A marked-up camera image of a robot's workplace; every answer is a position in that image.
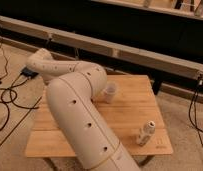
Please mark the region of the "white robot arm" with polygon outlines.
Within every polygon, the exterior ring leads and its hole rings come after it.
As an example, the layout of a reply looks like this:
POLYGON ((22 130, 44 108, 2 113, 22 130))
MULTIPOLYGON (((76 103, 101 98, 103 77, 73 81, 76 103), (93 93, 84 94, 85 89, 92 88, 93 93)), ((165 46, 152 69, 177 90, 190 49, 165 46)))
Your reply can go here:
POLYGON ((27 67, 48 79, 46 98, 50 112, 85 169, 140 171, 92 103, 107 83, 102 66, 86 61, 58 61, 41 48, 28 58, 27 67))

